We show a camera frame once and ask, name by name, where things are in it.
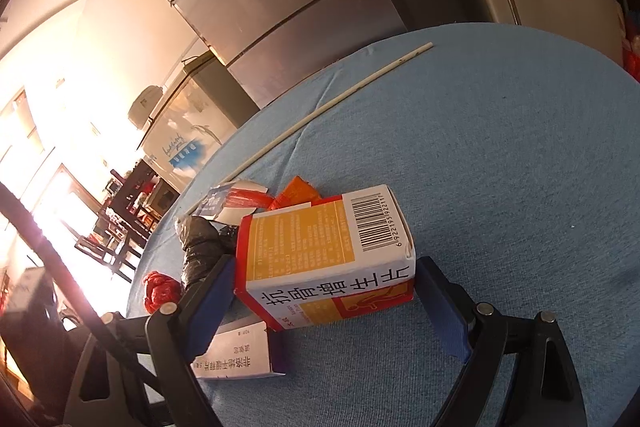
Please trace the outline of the dark wooden dining table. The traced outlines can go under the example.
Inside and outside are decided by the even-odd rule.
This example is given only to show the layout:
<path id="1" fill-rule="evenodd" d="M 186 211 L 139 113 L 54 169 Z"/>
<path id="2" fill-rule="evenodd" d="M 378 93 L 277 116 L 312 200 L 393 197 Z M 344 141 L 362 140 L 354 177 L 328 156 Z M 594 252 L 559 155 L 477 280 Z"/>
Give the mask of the dark wooden dining table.
<path id="1" fill-rule="evenodd" d="M 114 213 L 117 222 L 138 246 L 144 248 L 160 219 L 175 204 L 179 193 L 144 160 L 126 174 L 110 171 L 114 188 L 103 208 Z"/>

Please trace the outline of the long white stick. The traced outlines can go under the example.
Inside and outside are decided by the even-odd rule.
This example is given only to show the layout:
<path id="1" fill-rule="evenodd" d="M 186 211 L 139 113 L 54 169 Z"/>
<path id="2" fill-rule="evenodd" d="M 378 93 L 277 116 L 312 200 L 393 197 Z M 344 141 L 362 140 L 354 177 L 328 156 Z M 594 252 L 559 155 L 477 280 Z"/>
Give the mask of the long white stick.
<path id="1" fill-rule="evenodd" d="M 194 213 L 208 191 L 240 174 L 292 138 L 311 121 L 419 55 L 433 43 L 411 44 L 401 36 L 365 46 L 319 70 L 261 109 L 221 145 L 163 218 L 172 227 Z"/>

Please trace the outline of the crumpled black plastic bag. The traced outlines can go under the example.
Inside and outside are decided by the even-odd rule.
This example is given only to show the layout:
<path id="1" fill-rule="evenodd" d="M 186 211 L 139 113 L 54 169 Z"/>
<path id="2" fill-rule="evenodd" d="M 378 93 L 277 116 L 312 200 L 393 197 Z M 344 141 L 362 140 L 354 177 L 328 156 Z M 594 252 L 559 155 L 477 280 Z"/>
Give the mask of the crumpled black plastic bag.
<path id="1" fill-rule="evenodd" d="M 183 251 L 181 280 L 184 289 L 201 282 L 224 255 L 234 255 L 238 227 L 215 223 L 201 216 L 186 216 L 177 220 L 176 233 Z"/>

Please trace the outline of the blue tablecloth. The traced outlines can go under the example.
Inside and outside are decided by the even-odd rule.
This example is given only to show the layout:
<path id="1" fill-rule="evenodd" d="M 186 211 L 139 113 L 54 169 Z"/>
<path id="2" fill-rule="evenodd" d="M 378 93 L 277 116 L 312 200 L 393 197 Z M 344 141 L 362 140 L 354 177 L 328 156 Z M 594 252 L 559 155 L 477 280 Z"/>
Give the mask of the blue tablecloth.
<path id="1" fill-rule="evenodd" d="M 639 86 L 548 32 L 457 24 L 401 35 L 434 46 L 373 81 L 240 174 L 294 176 L 332 196 L 385 184 L 419 255 L 516 317 L 549 310 L 590 425 L 639 387 Z M 138 274 L 178 277 L 157 225 Z"/>

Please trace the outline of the white purple medicine box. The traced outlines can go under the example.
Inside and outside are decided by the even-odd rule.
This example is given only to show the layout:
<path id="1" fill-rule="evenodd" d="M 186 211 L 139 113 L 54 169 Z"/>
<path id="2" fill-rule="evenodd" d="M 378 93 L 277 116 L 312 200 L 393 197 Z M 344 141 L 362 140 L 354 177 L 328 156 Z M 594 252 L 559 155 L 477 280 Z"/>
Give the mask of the white purple medicine box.
<path id="1" fill-rule="evenodd" d="M 282 339 L 263 321 L 220 326 L 204 355 L 191 364 L 199 379 L 257 379 L 284 376 Z"/>

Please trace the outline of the white rice cooker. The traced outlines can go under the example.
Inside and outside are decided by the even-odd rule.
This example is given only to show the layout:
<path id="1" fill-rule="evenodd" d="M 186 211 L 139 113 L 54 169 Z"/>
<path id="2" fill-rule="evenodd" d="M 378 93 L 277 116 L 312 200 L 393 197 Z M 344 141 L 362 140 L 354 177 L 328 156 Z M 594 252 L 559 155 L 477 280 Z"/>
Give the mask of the white rice cooker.
<path id="1" fill-rule="evenodd" d="M 163 88 L 160 86 L 149 86 L 140 92 L 128 110 L 128 120 L 134 127 L 138 130 L 144 128 L 163 94 Z"/>

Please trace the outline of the red crumpled wrapper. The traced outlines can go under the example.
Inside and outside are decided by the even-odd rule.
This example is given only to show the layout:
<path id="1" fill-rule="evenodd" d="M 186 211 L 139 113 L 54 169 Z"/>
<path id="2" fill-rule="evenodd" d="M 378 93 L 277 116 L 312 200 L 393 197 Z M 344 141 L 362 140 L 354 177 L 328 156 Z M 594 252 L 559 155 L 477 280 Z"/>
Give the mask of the red crumpled wrapper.
<path id="1" fill-rule="evenodd" d="M 145 275 L 143 306 L 153 314 L 165 303 L 178 303 L 182 297 L 181 283 L 169 275 L 152 271 Z"/>

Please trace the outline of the dark wooden chair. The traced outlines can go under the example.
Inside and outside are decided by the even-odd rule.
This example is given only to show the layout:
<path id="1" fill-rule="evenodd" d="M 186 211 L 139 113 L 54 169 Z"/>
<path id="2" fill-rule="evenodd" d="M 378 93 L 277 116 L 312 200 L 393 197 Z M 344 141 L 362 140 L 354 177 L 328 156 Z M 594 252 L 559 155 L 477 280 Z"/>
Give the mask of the dark wooden chair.
<path id="1" fill-rule="evenodd" d="M 77 232 L 66 221 L 63 225 L 75 237 L 76 251 L 109 269 L 115 277 L 132 283 L 149 236 L 103 208 L 96 214 L 92 231 L 86 235 Z"/>

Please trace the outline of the red plastic bag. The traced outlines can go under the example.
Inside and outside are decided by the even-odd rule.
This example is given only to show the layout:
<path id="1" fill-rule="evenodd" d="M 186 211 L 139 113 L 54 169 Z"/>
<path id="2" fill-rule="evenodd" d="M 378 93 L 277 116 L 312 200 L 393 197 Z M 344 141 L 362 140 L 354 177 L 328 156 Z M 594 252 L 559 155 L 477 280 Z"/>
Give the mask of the red plastic bag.
<path id="1" fill-rule="evenodd" d="M 623 38 L 623 68 L 637 82 L 640 81 L 640 36 L 637 28 L 631 28 Z"/>

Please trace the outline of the white chest freezer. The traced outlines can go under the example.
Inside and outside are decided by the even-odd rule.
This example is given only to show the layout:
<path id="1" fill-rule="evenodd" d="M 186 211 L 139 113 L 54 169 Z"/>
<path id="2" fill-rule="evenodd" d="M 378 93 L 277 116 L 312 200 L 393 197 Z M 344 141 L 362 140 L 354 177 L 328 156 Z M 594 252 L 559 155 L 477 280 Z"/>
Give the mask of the white chest freezer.
<path id="1" fill-rule="evenodd" d="M 144 160 L 181 193 L 259 107 L 207 51 L 178 70 L 146 122 Z"/>

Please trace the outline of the orange white medicine box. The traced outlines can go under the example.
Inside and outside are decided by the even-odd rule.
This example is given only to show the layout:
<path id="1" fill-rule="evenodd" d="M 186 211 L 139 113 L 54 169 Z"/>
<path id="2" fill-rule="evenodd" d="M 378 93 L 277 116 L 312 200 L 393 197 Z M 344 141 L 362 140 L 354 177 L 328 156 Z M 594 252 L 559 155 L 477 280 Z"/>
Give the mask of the orange white medicine box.
<path id="1" fill-rule="evenodd" d="M 413 297 L 416 247 L 385 185 L 243 218 L 234 295 L 276 332 Z"/>

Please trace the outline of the orange plastic wrapper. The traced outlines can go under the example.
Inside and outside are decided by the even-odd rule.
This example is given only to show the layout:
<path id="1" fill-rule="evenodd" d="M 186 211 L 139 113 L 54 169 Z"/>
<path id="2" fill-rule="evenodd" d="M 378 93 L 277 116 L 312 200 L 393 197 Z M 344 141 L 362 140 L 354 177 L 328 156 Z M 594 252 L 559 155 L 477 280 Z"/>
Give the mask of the orange plastic wrapper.
<path id="1" fill-rule="evenodd" d="M 291 182 L 273 199 L 269 210 L 292 207 L 306 202 L 317 202 L 320 193 L 300 176 L 294 176 Z"/>

